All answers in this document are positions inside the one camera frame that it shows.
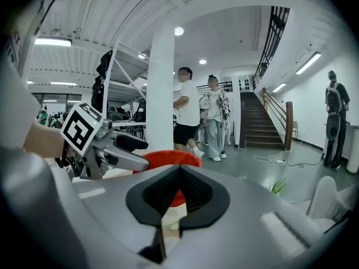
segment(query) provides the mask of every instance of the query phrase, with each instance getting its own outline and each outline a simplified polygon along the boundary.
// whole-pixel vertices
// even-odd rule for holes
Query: power strip
[[[276,164],[280,164],[280,165],[286,165],[287,164],[284,159],[276,159],[276,160],[274,160],[274,162]]]

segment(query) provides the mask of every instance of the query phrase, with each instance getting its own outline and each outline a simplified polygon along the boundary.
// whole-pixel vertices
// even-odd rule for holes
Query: black shorts
[[[185,126],[178,123],[173,131],[173,142],[179,145],[187,145],[187,141],[195,137],[197,127]]]

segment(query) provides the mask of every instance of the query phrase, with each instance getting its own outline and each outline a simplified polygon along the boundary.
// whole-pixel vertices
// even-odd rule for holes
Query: gray pants
[[[194,137],[194,140],[195,141],[198,141],[198,132],[200,130],[200,128],[202,127],[202,124],[203,124],[203,119],[200,119],[200,124],[198,125],[197,129],[196,129],[196,134],[195,134],[195,137]],[[204,130],[204,143],[207,144],[208,143],[208,130],[207,130],[207,127],[203,127],[203,130]]]
[[[208,157],[213,159],[224,153],[225,123],[209,119],[208,123]]]

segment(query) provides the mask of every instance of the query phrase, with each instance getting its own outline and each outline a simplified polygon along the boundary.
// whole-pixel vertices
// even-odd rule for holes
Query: white t-shirt
[[[200,124],[200,103],[195,84],[191,80],[183,82],[179,95],[180,97],[187,96],[190,100],[188,103],[178,107],[180,113],[177,123],[184,126],[198,126]]]
[[[205,106],[203,109],[208,109],[207,119],[215,119],[218,122],[222,122],[222,108],[217,104],[217,99],[223,94],[223,92],[218,89],[217,91],[209,91],[205,97]]]

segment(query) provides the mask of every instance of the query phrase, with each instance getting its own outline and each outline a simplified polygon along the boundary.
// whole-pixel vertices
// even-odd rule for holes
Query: man
[[[204,152],[198,149],[193,139],[200,124],[200,104],[197,88],[192,82],[192,74],[192,70],[187,67],[178,70],[178,79],[182,83],[182,87],[179,99],[173,102],[173,107],[179,110],[173,141],[176,150],[185,150],[188,144],[200,159]]]
[[[337,151],[335,153],[332,168],[339,168],[340,167],[340,157],[342,156],[343,145],[346,139],[346,130],[347,130],[347,111],[349,110],[349,102],[350,98],[347,93],[346,88],[337,82],[337,74],[334,71],[328,72],[328,77],[330,80],[329,87],[325,89],[325,103],[327,107],[329,107],[330,101],[328,100],[328,92],[329,89],[336,89],[339,96],[340,101],[342,104],[341,110],[339,111],[340,116],[340,126],[339,126],[339,133],[338,133],[338,146]]]

